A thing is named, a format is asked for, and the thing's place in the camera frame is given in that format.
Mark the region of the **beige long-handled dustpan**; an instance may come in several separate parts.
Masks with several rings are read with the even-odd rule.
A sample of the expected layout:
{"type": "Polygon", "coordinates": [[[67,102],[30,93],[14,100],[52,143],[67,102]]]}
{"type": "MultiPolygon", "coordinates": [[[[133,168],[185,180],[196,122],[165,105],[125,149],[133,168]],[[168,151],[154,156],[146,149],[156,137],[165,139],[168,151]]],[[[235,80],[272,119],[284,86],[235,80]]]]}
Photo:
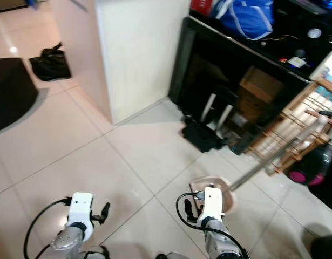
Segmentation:
{"type": "Polygon", "coordinates": [[[309,139],[314,133],[318,133],[321,128],[328,123],[325,118],[319,118],[314,123],[306,126],[299,131],[293,138],[288,141],[285,141],[279,147],[274,149],[271,153],[262,157],[259,163],[254,166],[254,168],[250,169],[245,173],[245,175],[241,176],[235,182],[230,183],[225,178],[221,178],[219,176],[205,176],[202,178],[195,179],[189,183],[190,190],[194,193],[194,198],[199,200],[197,204],[198,209],[202,209],[205,202],[205,189],[206,188],[217,188],[219,189],[220,199],[222,200],[222,211],[224,213],[230,212],[235,208],[235,190],[238,187],[241,187],[243,183],[250,180],[254,177],[262,169],[265,169],[271,166],[273,163],[278,162],[285,155],[290,155],[292,153],[292,149],[296,148],[297,145],[309,139]]]}

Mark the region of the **brown cardboard box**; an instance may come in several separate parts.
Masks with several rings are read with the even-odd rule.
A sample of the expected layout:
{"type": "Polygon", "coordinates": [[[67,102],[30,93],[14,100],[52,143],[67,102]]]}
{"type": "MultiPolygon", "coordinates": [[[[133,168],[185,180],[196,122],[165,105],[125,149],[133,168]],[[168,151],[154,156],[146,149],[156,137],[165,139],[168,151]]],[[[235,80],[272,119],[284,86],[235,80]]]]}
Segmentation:
{"type": "Polygon", "coordinates": [[[284,88],[284,83],[261,69],[251,66],[240,80],[240,86],[265,103],[272,103],[284,88]]]}

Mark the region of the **red packet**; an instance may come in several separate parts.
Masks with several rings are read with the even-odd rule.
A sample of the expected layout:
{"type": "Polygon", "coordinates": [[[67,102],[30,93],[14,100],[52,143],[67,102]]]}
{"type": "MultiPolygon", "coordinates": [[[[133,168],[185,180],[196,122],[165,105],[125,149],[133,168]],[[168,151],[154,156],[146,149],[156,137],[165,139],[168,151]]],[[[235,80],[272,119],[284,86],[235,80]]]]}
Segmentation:
{"type": "Polygon", "coordinates": [[[190,8],[198,14],[213,17],[217,14],[220,3],[224,2],[225,0],[190,0],[190,8]]]}

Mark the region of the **black TV stand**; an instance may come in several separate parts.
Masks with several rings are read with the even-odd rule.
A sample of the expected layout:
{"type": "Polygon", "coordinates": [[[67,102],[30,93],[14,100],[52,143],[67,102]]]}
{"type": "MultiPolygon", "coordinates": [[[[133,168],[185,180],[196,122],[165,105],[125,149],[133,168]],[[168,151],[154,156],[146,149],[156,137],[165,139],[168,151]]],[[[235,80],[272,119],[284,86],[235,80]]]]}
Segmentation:
{"type": "Polygon", "coordinates": [[[288,67],[188,16],[181,23],[168,98],[190,119],[200,119],[211,93],[216,94],[216,99],[207,119],[219,119],[225,106],[232,104],[233,110],[224,126],[233,135],[225,144],[240,155],[270,128],[282,109],[309,83],[309,79],[288,67]],[[251,66],[284,83],[272,103],[265,103],[240,86],[251,66]]]}

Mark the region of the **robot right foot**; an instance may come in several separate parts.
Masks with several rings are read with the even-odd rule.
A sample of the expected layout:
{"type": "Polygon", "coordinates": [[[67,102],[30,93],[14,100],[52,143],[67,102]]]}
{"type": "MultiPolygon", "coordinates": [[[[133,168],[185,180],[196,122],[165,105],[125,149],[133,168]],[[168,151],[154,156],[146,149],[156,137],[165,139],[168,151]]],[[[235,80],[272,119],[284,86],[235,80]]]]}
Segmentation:
{"type": "Polygon", "coordinates": [[[189,259],[189,258],[177,252],[170,252],[168,254],[158,254],[156,255],[155,259],[189,259]]]}

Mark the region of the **wooden slatted rack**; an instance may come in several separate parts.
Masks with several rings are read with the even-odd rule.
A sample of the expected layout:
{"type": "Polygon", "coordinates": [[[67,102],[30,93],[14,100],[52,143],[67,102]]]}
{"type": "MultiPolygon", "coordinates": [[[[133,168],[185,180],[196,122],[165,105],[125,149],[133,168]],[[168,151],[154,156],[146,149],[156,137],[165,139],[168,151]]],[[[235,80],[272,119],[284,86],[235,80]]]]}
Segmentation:
{"type": "Polygon", "coordinates": [[[286,173],[310,151],[329,142],[332,118],[317,124],[319,111],[332,112],[332,82],[326,79],[311,82],[252,143],[246,154],[262,162],[279,153],[262,172],[271,176],[286,173]]]}

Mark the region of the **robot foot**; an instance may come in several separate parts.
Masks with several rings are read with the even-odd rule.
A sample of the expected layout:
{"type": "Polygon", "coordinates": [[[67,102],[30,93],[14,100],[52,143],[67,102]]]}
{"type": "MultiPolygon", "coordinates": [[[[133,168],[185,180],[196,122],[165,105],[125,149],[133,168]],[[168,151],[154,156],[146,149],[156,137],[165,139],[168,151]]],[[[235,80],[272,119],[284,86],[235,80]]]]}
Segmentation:
{"type": "Polygon", "coordinates": [[[99,250],[81,252],[81,259],[110,259],[110,252],[106,247],[100,246],[99,250]]]}
{"type": "Polygon", "coordinates": [[[177,252],[170,252],[168,254],[158,254],[156,255],[155,259],[189,259],[189,258],[177,252]]]}

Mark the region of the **blue bag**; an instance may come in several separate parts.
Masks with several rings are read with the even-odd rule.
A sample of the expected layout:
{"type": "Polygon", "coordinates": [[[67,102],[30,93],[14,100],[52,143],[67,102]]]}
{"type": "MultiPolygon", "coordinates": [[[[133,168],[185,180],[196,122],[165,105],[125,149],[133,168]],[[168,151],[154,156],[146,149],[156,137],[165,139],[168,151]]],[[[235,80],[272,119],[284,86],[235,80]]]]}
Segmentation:
{"type": "Polygon", "coordinates": [[[273,32],[274,0],[226,0],[217,16],[234,35],[257,41],[273,32]]]}

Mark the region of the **silver round disc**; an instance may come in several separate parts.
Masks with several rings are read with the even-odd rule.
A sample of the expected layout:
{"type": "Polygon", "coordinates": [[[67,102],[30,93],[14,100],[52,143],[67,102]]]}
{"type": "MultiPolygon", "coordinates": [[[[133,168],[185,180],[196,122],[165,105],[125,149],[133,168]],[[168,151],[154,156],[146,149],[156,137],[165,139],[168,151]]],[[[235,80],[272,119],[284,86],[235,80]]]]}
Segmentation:
{"type": "Polygon", "coordinates": [[[323,34],[323,31],[319,28],[310,28],[307,31],[307,37],[312,39],[318,39],[323,34]]]}

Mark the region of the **small white device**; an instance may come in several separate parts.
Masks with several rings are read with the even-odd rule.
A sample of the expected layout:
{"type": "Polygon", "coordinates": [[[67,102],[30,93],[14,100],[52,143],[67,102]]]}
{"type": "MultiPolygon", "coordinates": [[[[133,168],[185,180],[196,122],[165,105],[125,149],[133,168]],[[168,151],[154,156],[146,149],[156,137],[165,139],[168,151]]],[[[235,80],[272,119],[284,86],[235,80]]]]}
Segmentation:
{"type": "Polygon", "coordinates": [[[299,57],[292,57],[287,60],[287,64],[291,67],[296,67],[297,69],[301,69],[304,65],[306,65],[306,60],[299,58],[299,57]]]}

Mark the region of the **pink and black vacuum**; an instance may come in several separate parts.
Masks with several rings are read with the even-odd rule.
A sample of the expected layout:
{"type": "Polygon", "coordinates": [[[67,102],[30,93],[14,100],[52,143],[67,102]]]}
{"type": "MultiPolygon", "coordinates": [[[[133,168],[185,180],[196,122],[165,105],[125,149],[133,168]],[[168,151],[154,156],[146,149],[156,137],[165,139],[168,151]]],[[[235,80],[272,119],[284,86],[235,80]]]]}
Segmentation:
{"type": "Polygon", "coordinates": [[[296,183],[313,187],[322,183],[332,163],[332,144],[317,146],[294,163],[287,177],[296,183]]]}

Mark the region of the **black bag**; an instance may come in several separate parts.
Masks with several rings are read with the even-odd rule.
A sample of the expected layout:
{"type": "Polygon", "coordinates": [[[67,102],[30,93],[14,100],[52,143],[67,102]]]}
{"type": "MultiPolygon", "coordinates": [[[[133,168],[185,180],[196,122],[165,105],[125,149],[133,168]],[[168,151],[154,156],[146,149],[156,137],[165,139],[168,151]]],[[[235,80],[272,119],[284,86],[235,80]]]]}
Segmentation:
{"type": "Polygon", "coordinates": [[[35,76],[42,81],[55,81],[72,78],[72,74],[65,59],[65,52],[61,50],[62,42],[51,49],[43,49],[38,57],[29,59],[35,76]]]}

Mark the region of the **black round stool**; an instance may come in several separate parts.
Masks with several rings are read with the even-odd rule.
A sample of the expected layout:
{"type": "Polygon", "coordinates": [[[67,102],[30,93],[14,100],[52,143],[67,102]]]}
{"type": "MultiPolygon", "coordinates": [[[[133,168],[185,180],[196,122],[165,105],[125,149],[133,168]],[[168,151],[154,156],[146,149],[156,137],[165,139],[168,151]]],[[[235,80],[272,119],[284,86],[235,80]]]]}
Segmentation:
{"type": "Polygon", "coordinates": [[[37,87],[23,60],[0,58],[0,131],[25,116],[37,97],[37,87]]]}

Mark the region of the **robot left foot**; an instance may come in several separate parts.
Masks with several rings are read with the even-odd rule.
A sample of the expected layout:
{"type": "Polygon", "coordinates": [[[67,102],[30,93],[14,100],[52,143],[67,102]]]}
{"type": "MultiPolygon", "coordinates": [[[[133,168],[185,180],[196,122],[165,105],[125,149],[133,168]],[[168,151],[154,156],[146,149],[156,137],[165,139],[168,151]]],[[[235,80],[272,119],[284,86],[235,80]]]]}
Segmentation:
{"type": "Polygon", "coordinates": [[[81,252],[81,259],[110,259],[110,252],[106,247],[100,246],[99,250],[81,252]]]}

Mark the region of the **black floor device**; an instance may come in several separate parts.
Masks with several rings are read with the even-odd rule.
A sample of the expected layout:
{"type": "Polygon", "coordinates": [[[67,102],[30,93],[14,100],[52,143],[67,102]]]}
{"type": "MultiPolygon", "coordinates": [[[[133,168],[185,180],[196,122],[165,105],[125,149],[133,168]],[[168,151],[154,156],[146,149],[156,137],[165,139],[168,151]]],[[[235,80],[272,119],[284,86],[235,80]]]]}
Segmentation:
{"type": "Polygon", "coordinates": [[[185,127],[181,129],[181,134],[201,153],[207,153],[212,149],[218,150],[225,144],[224,140],[213,129],[190,118],[186,118],[185,127]]]}

